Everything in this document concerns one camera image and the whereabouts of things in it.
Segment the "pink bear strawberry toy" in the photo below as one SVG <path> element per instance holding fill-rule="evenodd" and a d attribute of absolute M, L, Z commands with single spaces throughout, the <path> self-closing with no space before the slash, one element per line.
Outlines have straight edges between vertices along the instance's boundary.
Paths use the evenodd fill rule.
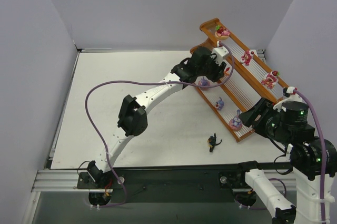
<path fill-rule="evenodd" d="M 230 31 L 222 25 L 215 27 L 215 37 L 217 40 L 226 40 L 230 37 Z"/>

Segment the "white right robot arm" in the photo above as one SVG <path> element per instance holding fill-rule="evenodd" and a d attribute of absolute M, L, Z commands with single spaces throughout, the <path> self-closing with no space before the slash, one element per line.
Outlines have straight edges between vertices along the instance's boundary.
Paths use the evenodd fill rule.
<path fill-rule="evenodd" d="M 315 136 L 308 124 L 309 105 L 288 97 L 274 104 L 260 100 L 239 118 L 255 133 L 285 146 L 296 181 L 296 205 L 289 202 L 265 176 L 256 161 L 240 166 L 240 179 L 261 199 L 272 223 L 330 223 L 331 187 L 336 176 L 336 148 Z"/>

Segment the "pink bear cake toy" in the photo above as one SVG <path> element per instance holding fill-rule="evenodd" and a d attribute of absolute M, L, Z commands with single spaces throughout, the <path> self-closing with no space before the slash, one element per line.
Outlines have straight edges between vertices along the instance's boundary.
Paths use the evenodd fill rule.
<path fill-rule="evenodd" d="M 249 66 L 251 60 L 254 58 L 254 51 L 253 50 L 247 50 L 244 52 L 244 54 L 241 56 L 240 58 L 240 63 L 245 65 L 245 66 Z"/>

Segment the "purple bunny toy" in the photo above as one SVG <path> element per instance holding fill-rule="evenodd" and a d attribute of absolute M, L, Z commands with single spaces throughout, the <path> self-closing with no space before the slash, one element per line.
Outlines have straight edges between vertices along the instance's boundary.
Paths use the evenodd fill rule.
<path fill-rule="evenodd" d="M 215 105 L 214 107 L 218 110 L 218 111 L 221 111 L 225 106 L 225 102 L 224 100 L 219 97 L 219 99 L 215 102 Z"/>

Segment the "black dragon toy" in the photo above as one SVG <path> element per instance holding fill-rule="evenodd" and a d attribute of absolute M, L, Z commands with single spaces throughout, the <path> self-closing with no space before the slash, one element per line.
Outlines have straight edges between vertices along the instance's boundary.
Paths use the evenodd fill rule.
<path fill-rule="evenodd" d="M 208 140 L 207 140 L 207 143 L 209 145 L 209 152 L 212 153 L 215 149 L 216 146 L 220 145 L 222 143 L 222 139 L 217 142 L 217 136 L 216 136 L 216 133 L 214 133 L 213 135 L 211 135 Z"/>

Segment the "orange dragon toy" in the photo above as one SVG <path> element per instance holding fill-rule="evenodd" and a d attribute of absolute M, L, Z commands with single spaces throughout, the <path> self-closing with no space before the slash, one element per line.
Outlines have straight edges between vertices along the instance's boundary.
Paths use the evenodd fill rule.
<path fill-rule="evenodd" d="M 229 74 L 230 74 L 230 67 L 227 67 L 225 70 L 224 70 L 224 75 L 225 76 L 229 76 Z"/>

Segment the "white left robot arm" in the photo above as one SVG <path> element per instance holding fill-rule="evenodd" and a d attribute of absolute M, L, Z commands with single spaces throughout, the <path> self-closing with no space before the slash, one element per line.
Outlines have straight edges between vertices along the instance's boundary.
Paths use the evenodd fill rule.
<path fill-rule="evenodd" d="M 191 57 L 175 65 L 160 82 L 149 83 L 149 90 L 135 97 L 127 95 L 121 104 L 116 130 L 108 140 L 103 140 L 102 153 L 87 166 L 93 181 L 96 184 L 103 181 L 126 145 L 146 130 L 147 115 L 159 103 L 187 86 L 194 86 L 198 77 L 204 76 L 213 83 L 223 78 L 225 59 L 230 54 L 225 46 L 212 50 L 200 46 Z"/>

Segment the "purple creature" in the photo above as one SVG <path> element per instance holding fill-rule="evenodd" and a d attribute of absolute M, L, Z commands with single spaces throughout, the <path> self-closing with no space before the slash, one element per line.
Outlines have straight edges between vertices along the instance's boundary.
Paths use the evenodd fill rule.
<path fill-rule="evenodd" d="M 198 81 L 198 86 L 201 90 L 208 90 L 210 87 L 210 81 L 206 77 L 201 77 Z"/>

